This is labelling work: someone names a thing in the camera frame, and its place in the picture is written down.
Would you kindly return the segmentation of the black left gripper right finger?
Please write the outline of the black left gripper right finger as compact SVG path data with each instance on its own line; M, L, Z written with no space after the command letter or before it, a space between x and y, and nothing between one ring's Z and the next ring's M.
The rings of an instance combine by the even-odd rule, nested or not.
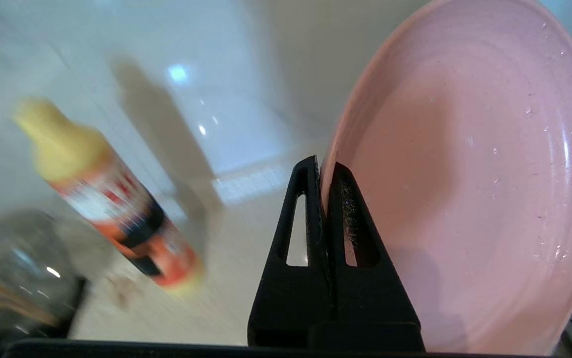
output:
M331 338L362 352L425 351L420 320L351 170L335 165L327 201Z

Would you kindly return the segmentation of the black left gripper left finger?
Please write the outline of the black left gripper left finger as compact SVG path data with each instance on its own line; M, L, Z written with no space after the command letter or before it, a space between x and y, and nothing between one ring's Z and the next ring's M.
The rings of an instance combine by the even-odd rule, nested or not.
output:
M287 263L297 200L305 197L308 265ZM331 316L327 244L321 209L318 159L292 170L267 260L247 323L250 347L306 348L309 329Z

